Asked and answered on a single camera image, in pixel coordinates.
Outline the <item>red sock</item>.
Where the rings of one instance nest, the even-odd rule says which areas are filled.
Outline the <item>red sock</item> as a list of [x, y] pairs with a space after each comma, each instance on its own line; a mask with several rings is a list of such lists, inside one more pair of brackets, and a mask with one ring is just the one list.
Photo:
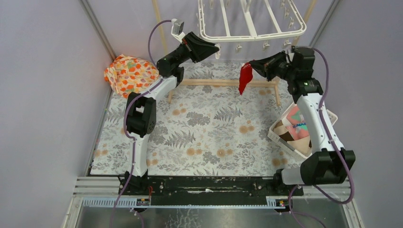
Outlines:
[[243, 94], [247, 84], [252, 81], [253, 79], [253, 72], [252, 66], [249, 62], [242, 65], [240, 69], [240, 76], [239, 76], [239, 87], [238, 91], [240, 95]]

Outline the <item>white clip sock hanger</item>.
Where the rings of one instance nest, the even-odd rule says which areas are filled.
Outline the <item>white clip sock hanger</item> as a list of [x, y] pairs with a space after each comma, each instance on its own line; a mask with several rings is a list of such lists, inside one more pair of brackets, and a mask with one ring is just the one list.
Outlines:
[[214, 55], [224, 57], [224, 49], [234, 45], [236, 54], [248, 42], [257, 42], [262, 51], [273, 49], [273, 40], [281, 40], [281, 48], [292, 45], [307, 30], [293, 0], [199, 0], [197, 9], [199, 37], [216, 43]]

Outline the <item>white perforated plastic basket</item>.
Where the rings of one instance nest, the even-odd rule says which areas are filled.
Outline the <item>white perforated plastic basket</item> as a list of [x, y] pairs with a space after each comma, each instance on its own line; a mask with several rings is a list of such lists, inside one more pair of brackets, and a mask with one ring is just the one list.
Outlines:
[[300, 156], [304, 159], [308, 158], [309, 156], [311, 156], [311, 154], [307, 157], [302, 155], [299, 151], [297, 151], [296, 149], [294, 149], [293, 147], [291, 147], [289, 144], [287, 144], [285, 141], [283, 141], [282, 139], [280, 139], [280, 137], [275, 134], [273, 132], [274, 126], [277, 122], [282, 121], [283, 124], [285, 125], [291, 125], [290, 122], [286, 119], [286, 115], [287, 113], [290, 111], [290, 109], [292, 107], [296, 106], [296, 104], [291, 104], [287, 110], [281, 115], [281, 117], [275, 121], [275, 123], [269, 128], [269, 132], [268, 132], [268, 138], [271, 139], [274, 143], [276, 143], [278, 146], [280, 146], [284, 151], [286, 151], [287, 153], [289, 153], [290, 155], [293, 156]]

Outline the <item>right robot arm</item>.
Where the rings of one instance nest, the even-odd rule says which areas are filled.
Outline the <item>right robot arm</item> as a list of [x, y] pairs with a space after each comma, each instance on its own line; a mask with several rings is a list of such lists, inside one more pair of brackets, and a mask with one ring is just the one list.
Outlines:
[[249, 61], [248, 64], [268, 81], [275, 77], [288, 84], [288, 91], [301, 111], [310, 136], [312, 155], [297, 168], [277, 170], [272, 183], [273, 191], [286, 195], [292, 186], [314, 186], [326, 197], [320, 185], [341, 184], [348, 180], [350, 202], [355, 194], [351, 168], [356, 160], [354, 151], [345, 148], [337, 136], [327, 113], [327, 89], [313, 78], [315, 54], [319, 54], [326, 70], [329, 69], [324, 54], [314, 47], [291, 48], [293, 56], [281, 51], [271, 57]]

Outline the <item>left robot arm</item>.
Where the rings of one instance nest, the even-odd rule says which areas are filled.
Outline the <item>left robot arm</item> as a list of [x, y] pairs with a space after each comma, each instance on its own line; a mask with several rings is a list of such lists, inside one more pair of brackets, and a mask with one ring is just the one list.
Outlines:
[[120, 180], [119, 194], [142, 195], [151, 189], [147, 179], [147, 144], [156, 120], [156, 105], [184, 78], [182, 63], [198, 63], [219, 52], [217, 44], [205, 41], [193, 32], [179, 36], [178, 47], [156, 63], [160, 78], [144, 92], [131, 92], [124, 114], [124, 131], [131, 139], [131, 165]]

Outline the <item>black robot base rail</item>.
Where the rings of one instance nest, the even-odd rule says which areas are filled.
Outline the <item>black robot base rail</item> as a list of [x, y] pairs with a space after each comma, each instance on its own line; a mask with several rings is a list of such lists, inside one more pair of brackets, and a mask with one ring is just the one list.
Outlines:
[[175, 201], [246, 202], [249, 199], [280, 198], [286, 200], [292, 185], [281, 183], [273, 177], [225, 177], [225, 176], [147, 176], [150, 190], [143, 195], [147, 199], [162, 198]]

